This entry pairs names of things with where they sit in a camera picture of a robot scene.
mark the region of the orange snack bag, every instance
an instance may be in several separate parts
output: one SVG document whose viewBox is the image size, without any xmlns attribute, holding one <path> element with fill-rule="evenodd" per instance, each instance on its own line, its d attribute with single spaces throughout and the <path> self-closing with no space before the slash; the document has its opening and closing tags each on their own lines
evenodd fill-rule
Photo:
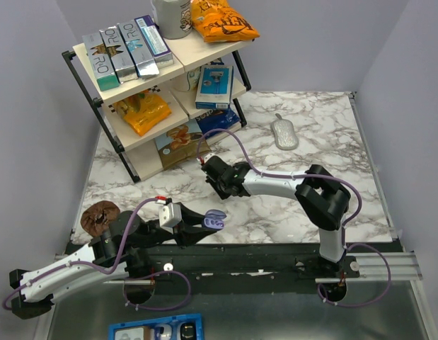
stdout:
<svg viewBox="0 0 438 340">
<path fill-rule="evenodd" d="M 168 104 L 147 90 L 114 103 L 113 108 L 140 136 L 171 114 Z"/>
<path fill-rule="evenodd" d="M 226 0 L 191 0 L 192 22 L 207 43 L 258 38 L 258 31 Z"/>
</svg>

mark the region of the marble surface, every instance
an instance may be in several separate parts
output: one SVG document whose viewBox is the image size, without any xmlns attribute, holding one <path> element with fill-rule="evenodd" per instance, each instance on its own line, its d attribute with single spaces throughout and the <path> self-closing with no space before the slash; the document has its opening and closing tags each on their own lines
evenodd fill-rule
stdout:
<svg viewBox="0 0 438 340">
<path fill-rule="evenodd" d="M 248 126 L 237 132 L 259 169 L 304 171 L 311 164 L 323 165 L 332 175 L 349 181 L 363 197 L 359 216 L 347 228 L 348 242 L 390 242 L 384 209 L 376 189 L 367 154 L 360 137 L 349 98 L 345 93 L 250 92 L 240 98 Z M 275 146 L 270 123 L 275 114 L 293 122 L 299 147 L 282 151 Z M 243 155 L 232 137 L 212 146 L 212 151 L 232 164 Z M 196 161 L 164 171 L 133 184 L 119 157 L 101 132 L 81 212 L 100 200 L 111 200 L 121 211 L 133 210 L 143 199 L 169 196 L 188 208 L 205 213 L 220 209 L 228 215 L 225 229 L 202 243 L 318 242 L 318 228 L 305 216 L 295 200 L 254 196 L 220 200 L 204 182 Z M 350 212 L 355 211 L 353 196 Z M 150 203 L 139 213 L 145 219 L 157 216 Z M 79 218 L 71 240 L 88 243 Z"/>
</svg>

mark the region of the blue crate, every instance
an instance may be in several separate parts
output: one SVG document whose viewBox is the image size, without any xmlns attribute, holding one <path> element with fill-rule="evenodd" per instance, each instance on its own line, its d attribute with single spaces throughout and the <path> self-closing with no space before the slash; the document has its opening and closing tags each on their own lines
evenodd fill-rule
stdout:
<svg viewBox="0 0 438 340">
<path fill-rule="evenodd" d="M 178 326 L 180 323 L 185 323 L 185 322 L 193 322 L 195 324 L 195 329 L 197 332 L 197 340 L 204 340 L 201 314 L 183 314 L 183 315 L 176 315 L 174 317 L 159 317 L 158 319 L 111 324 L 108 327 L 108 340 L 115 340 L 116 331 L 119 331 L 121 329 L 141 327 L 141 326 L 148 326 L 150 328 L 154 328 L 158 324 L 169 324 L 172 326 L 173 331 L 175 331 L 176 326 Z M 176 340 L 176 338 L 173 337 L 175 335 L 176 335 L 175 332 L 173 332 L 172 334 L 173 340 Z"/>
</svg>

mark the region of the wall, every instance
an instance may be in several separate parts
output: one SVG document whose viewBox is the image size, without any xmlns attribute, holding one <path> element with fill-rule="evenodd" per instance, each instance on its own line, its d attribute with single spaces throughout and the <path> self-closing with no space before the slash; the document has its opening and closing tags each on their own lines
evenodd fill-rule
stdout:
<svg viewBox="0 0 438 340">
<path fill-rule="evenodd" d="M 411 0 L 357 94 L 395 226 L 438 327 L 438 0 Z"/>
<path fill-rule="evenodd" d="M 151 13 L 149 1 L 57 3 L 81 42 L 82 35 Z M 229 0 L 260 31 L 241 56 L 253 88 L 270 91 L 355 91 L 407 2 Z"/>
<path fill-rule="evenodd" d="M 98 133 L 61 56 L 74 43 L 53 0 L 0 4 L 0 304 L 8 272 L 50 263 L 74 223 Z M 0 307 L 0 339 L 35 321 Z"/>
</svg>

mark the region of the blue and white box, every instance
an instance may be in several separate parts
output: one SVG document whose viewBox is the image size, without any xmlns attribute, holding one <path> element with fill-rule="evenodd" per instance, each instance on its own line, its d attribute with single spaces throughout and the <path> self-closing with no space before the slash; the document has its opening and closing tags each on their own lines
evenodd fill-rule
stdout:
<svg viewBox="0 0 438 340">
<path fill-rule="evenodd" d="M 196 107 L 230 109 L 233 72 L 232 66 L 203 65 L 195 99 Z"/>
</svg>

